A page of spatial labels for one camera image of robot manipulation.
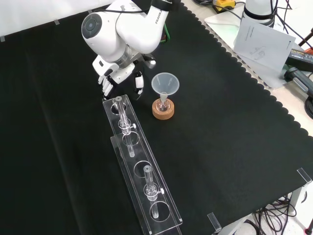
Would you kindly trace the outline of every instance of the black cloth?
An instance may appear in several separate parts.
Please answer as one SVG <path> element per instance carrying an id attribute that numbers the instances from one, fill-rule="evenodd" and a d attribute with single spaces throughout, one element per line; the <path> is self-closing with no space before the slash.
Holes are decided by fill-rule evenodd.
<path id="1" fill-rule="evenodd" d="M 135 0 L 142 9 L 149 2 Z M 81 35 L 86 13 L 0 44 L 0 234 L 141 232 L 111 146 L 96 55 Z M 211 234 L 305 184 L 313 140 L 186 8 L 166 21 L 171 41 L 144 71 L 134 110 L 183 219 L 184 235 Z M 153 76 L 173 73 L 175 114 L 156 120 Z M 129 94 L 132 78 L 114 95 Z"/>

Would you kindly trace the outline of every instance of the white cylinder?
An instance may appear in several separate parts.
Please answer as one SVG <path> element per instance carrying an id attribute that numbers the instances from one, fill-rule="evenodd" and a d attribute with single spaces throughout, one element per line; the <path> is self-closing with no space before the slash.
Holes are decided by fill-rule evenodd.
<path id="1" fill-rule="evenodd" d="M 258 16 L 265 16 L 265 15 L 270 15 L 272 13 L 271 11 L 271 5 L 270 5 L 271 0 L 246 0 L 246 9 Z M 273 2 L 273 8 L 276 5 L 276 2 L 278 0 L 272 0 Z M 249 18 L 254 22 L 258 22 L 260 24 L 266 24 L 269 22 L 271 19 L 267 20 L 257 20 L 252 17 L 249 17 L 245 12 L 244 12 L 244 17 Z"/>

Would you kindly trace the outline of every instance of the cork base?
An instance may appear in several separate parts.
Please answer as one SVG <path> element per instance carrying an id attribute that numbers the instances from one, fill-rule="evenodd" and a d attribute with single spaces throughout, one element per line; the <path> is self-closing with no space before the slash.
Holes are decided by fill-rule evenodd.
<path id="1" fill-rule="evenodd" d="M 168 102 L 170 102 L 170 109 L 166 110 L 164 112 L 157 110 L 157 100 L 155 100 L 152 104 L 152 113 L 153 116 L 155 116 L 159 120 L 167 120 L 170 119 L 174 115 L 174 103 L 170 100 L 167 99 Z"/>

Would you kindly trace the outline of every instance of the test tube rack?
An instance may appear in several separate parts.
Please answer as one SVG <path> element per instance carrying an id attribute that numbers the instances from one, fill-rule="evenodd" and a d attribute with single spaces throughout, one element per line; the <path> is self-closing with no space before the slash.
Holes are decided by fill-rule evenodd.
<path id="1" fill-rule="evenodd" d="M 103 102 L 111 142 L 145 235 L 181 235 L 181 216 L 127 95 Z"/>

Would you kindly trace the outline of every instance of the test tube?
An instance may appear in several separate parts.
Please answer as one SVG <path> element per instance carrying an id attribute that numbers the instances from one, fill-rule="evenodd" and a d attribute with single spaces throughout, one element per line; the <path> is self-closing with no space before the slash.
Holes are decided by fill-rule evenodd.
<path id="1" fill-rule="evenodd" d="M 132 138 L 131 135 L 125 135 L 125 140 L 126 140 L 126 145 L 127 149 L 129 152 L 129 156 L 133 158 L 135 156 L 134 148 L 133 148 L 133 143 L 132 143 Z"/>
<path id="2" fill-rule="evenodd" d="M 121 126 L 123 128 L 126 128 L 127 132 L 130 132 L 130 123 L 128 122 L 125 110 L 124 110 L 124 103 L 122 102 L 122 97 L 118 96 L 115 98 L 116 105 L 117 105 L 117 110 L 119 114 L 119 118 L 121 119 Z"/>
<path id="3" fill-rule="evenodd" d="M 129 156 L 133 158 L 135 156 L 132 138 L 131 138 L 131 123 L 128 120 L 125 110 L 124 110 L 124 103 L 122 102 L 122 97 L 118 96 L 115 98 L 116 106 L 120 118 L 120 127 L 122 128 L 122 132 L 124 134 L 124 138 L 126 141 L 127 149 L 129 152 Z"/>
<path id="4" fill-rule="evenodd" d="M 144 166 L 143 171 L 145 173 L 147 183 L 146 193 L 151 203 L 152 217 L 156 219 L 158 218 L 158 209 L 157 204 L 154 203 L 154 201 L 157 199 L 157 188 L 153 183 L 152 167 L 150 165 L 146 165 Z"/>

